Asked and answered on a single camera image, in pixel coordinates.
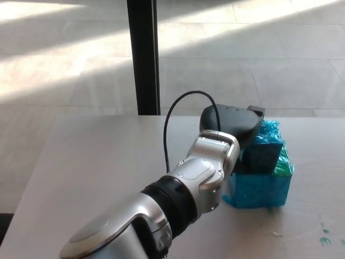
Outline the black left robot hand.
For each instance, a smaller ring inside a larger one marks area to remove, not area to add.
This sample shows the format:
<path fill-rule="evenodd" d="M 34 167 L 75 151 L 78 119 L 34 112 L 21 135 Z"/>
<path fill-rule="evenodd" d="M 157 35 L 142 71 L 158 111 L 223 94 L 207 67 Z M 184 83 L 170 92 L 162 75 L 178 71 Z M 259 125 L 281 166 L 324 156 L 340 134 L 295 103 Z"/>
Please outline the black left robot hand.
<path fill-rule="evenodd" d="M 220 131 L 234 136 L 240 145 L 240 149 L 249 146 L 259 131 L 266 109 L 250 105 L 248 108 L 240 108 L 228 105 L 217 105 L 220 118 Z M 199 129 L 218 130 L 217 118 L 214 107 L 206 107 L 199 120 Z"/>

